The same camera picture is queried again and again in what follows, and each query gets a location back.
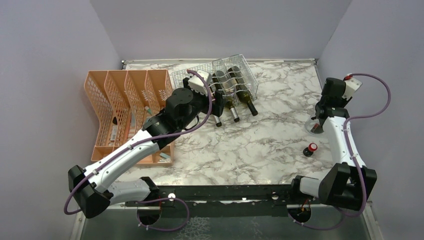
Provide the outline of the green wine bottle white label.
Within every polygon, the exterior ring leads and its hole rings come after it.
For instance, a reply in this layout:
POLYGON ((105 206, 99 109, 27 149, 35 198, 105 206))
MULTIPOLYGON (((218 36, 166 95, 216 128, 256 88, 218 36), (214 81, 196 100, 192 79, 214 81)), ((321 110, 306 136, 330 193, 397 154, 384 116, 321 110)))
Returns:
POLYGON ((227 78, 225 77, 224 72, 221 70, 217 70, 212 75, 212 81, 213 81, 214 88, 218 91, 222 91, 223 96, 226 97, 227 102, 225 103, 225 107, 230 111, 233 121, 236 123, 239 122, 240 117, 234 106, 234 98, 232 95, 230 95, 230 93, 225 88, 227 84, 227 78))

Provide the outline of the dark green wine bottle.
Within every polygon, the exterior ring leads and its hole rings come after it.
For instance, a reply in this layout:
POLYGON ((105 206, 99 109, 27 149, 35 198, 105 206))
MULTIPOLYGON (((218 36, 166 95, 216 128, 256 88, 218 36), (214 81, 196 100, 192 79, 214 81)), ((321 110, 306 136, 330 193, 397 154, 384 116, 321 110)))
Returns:
POLYGON ((253 116, 258 115, 258 111, 253 104, 253 100, 251 98, 250 91, 248 90, 246 83, 243 79, 243 75, 241 70, 237 66, 232 66, 228 70, 228 73, 231 77, 233 85, 235 86, 235 93, 239 99, 239 101, 249 108, 251 114, 253 116))

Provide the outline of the clear bottle silver cap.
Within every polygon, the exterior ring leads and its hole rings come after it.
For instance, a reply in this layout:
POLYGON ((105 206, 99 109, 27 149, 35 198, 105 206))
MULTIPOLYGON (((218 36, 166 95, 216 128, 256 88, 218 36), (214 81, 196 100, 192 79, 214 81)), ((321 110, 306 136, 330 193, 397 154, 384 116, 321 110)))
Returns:
POLYGON ((306 132, 312 136, 322 136, 324 134, 320 121, 315 116, 310 116, 304 124, 306 132))

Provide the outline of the green wine bottle brown label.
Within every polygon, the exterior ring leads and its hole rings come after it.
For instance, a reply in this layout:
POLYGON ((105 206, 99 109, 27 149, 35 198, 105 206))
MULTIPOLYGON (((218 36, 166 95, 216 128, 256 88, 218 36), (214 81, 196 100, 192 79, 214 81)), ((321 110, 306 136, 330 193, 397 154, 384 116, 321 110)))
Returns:
POLYGON ((213 117, 213 121, 214 121, 215 126, 217 128, 221 127, 222 126, 221 119, 216 115, 212 115, 212 117, 213 117))

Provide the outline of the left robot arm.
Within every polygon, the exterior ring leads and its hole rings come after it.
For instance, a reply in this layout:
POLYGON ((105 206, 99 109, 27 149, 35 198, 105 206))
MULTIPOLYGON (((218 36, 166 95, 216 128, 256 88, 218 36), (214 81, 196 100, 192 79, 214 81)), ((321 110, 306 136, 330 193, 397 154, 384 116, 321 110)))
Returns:
POLYGON ((141 177, 124 184, 117 184, 116 179, 138 161, 159 152, 181 135, 199 129, 205 121, 188 128, 199 113, 204 113, 206 119, 221 116, 226 100, 223 90, 211 91, 203 86, 175 89, 166 99, 165 107, 148 119, 130 140, 91 165, 74 165, 68 170, 70 195, 65 201, 64 213, 78 213, 77 210, 68 210, 71 199, 76 201, 79 211, 88 219, 117 203, 136 200, 147 206, 155 203, 157 191, 150 178, 141 177))

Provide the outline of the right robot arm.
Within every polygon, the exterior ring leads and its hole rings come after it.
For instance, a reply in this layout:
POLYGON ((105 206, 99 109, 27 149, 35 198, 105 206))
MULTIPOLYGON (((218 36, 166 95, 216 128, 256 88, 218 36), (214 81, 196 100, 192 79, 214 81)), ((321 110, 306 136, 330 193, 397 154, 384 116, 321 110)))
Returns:
POLYGON ((300 204, 308 197, 315 197, 324 205, 362 210, 377 181, 377 173, 366 166, 358 153, 346 109, 361 85, 352 76, 326 79, 315 105, 315 115, 305 127, 312 134, 323 134, 328 139, 334 165, 322 178, 296 176, 288 190, 292 202, 300 204))

